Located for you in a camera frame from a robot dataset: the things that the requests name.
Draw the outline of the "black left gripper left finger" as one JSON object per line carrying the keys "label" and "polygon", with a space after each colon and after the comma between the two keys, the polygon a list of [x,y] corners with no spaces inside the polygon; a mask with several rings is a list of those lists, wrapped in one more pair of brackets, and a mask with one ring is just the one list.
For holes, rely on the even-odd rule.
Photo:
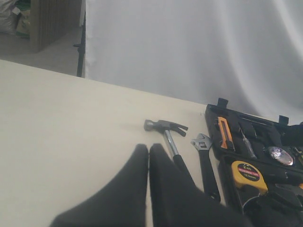
{"label": "black left gripper left finger", "polygon": [[100,191],[59,214],[53,227],[143,227],[149,153],[138,144],[118,174]]}

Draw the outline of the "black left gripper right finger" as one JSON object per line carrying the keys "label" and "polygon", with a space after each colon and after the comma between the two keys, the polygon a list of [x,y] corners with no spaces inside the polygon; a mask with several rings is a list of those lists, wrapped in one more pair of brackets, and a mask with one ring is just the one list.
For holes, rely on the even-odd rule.
{"label": "black left gripper right finger", "polygon": [[250,227],[243,215],[206,196],[171,161],[161,144],[150,148],[150,194],[155,227]]}

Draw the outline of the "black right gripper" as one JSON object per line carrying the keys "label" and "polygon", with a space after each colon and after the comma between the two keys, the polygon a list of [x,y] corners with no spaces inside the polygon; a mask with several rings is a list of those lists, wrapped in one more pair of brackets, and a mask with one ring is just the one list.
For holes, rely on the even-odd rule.
{"label": "black right gripper", "polygon": [[281,135],[281,142],[285,146],[303,146],[303,123],[289,126]]}

